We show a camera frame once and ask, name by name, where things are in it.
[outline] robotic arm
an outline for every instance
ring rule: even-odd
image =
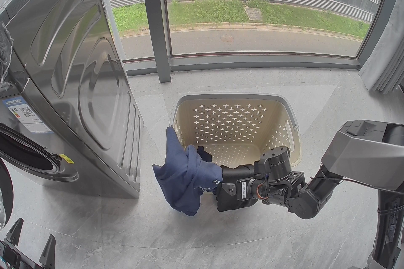
[[[378,228],[366,269],[394,268],[404,219],[404,125],[346,122],[327,148],[316,176],[307,184],[303,172],[292,171],[289,156],[287,147],[277,147],[264,153],[254,166],[223,169],[220,189],[240,202],[278,204],[300,218],[311,219],[343,180],[376,188]]]

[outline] navy blue hoodie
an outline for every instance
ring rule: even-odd
[[[170,206],[193,216],[203,192],[214,190],[223,180],[222,169],[203,161],[193,145],[184,151],[172,127],[167,128],[166,134],[166,161],[163,166],[153,165],[154,175]]]

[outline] gray curtain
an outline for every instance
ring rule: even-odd
[[[368,90],[387,93],[404,79],[404,0],[397,0],[375,49],[359,75]]]

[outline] yellow warning sticker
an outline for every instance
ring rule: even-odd
[[[63,155],[63,154],[61,154],[61,155],[59,155],[59,156],[61,156],[65,161],[67,161],[69,164],[74,164],[74,161],[73,160],[71,160],[69,157],[67,157],[66,155]]]

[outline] marble floor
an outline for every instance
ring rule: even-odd
[[[237,69],[130,78],[145,121],[141,195],[118,200],[71,195],[38,186],[9,167],[15,186],[11,222],[25,220],[20,249],[38,260],[51,233],[55,269],[364,267],[376,234],[377,191],[344,182],[311,220],[257,203],[219,213],[211,194],[194,217],[171,209],[152,164],[162,165],[165,128],[180,96],[200,92],[281,94],[295,112],[302,160],[295,170],[315,175],[334,133],[346,120],[404,123],[404,95],[369,93],[356,71]],[[9,229],[0,232],[0,237]]]

